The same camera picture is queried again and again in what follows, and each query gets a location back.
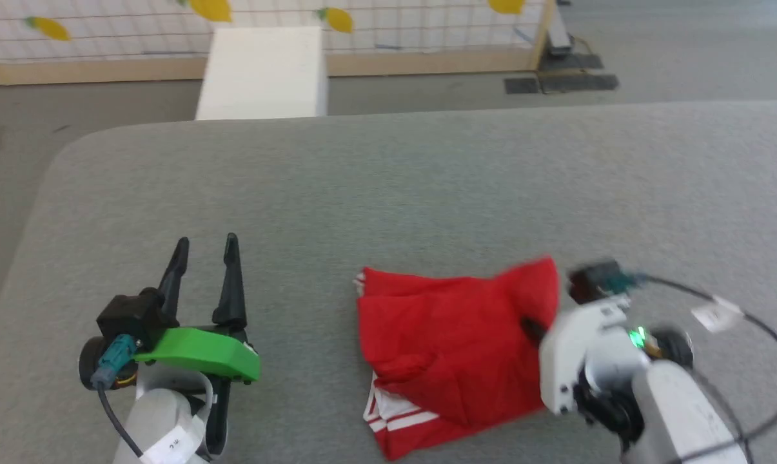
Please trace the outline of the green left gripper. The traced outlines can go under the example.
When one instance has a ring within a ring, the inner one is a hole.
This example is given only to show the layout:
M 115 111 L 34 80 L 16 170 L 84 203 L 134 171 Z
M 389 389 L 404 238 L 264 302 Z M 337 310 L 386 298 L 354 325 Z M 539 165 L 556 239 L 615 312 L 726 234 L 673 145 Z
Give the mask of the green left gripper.
M 159 282 L 164 297 L 161 311 L 167 318 L 177 317 L 189 252 L 190 240 L 180 238 Z M 246 297 L 240 244 L 234 233 L 227 235 L 223 262 L 221 295 L 211 318 L 217 331 L 223 334 L 198 328 L 167 329 L 151 351 L 139 351 L 133 356 L 135 362 L 158 362 L 238 382 L 257 382 L 261 378 L 261 358 L 246 343 Z

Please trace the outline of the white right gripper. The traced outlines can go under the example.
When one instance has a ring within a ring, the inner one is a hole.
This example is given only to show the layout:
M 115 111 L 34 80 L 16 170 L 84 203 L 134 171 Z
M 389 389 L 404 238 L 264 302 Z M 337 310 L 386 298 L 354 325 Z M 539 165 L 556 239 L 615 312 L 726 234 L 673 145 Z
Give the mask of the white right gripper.
M 627 369 L 627 309 L 628 296 L 612 296 L 562 311 L 553 326 L 551 319 L 520 318 L 526 338 L 540 343 L 540 396 L 551 413 L 576 409 L 580 373 L 601 389 Z

